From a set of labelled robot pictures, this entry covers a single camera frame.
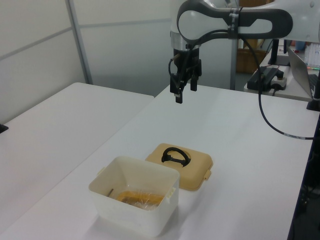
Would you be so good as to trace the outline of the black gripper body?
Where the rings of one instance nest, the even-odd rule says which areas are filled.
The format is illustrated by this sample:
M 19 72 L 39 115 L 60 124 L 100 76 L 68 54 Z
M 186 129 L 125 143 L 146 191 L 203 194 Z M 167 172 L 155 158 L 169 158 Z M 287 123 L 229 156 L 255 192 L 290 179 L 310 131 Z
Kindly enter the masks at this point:
M 201 74 L 201 59 L 199 57 L 199 48 L 193 50 L 178 50 L 173 49 L 173 56 L 178 57 L 173 61 L 177 67 L 177 75 L 200 75 Z

